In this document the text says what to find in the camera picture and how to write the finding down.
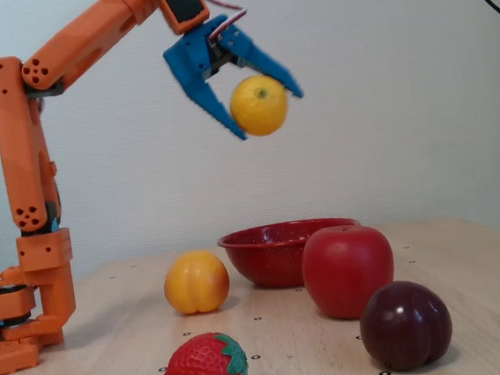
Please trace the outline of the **blue gripper body with motor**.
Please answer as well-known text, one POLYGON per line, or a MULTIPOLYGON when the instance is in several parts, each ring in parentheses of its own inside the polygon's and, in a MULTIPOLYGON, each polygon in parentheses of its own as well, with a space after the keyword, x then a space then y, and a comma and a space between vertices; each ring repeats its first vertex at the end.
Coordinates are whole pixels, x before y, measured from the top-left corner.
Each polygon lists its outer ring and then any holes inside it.
POLYGON ((232 54, 210 35, 228 16, 206 21, 163 52, 165 61, 186 94, 206 93, 208 79, 231 61, 232 54))

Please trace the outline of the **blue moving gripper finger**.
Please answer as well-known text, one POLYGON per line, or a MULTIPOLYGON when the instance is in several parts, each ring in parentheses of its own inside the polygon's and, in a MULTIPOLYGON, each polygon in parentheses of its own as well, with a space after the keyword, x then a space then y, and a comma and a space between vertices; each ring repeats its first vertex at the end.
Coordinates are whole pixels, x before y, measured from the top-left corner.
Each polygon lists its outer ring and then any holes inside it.
POLYGON ((247 66, 259 74, 276 79, 299 99, 304 96, 302 88, 289 69, 265 53, 236 25, 229 26, 221 32, 216 42, 221 49, 230 54, 233 64, 241 68, 247 66))

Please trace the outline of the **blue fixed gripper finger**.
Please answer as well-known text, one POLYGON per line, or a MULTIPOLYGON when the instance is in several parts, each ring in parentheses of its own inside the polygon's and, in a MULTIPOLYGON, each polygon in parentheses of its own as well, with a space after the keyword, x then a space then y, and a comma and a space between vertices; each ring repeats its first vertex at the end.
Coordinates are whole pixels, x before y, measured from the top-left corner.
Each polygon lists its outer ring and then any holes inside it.
POLYGON ((213 89, 203 80, 191 81, 185 88, 187 96, 194 101, 207 114, 223 125, 237 138, 245 140, 247 135, 228 113, 226 107, 220 102, 213 89))

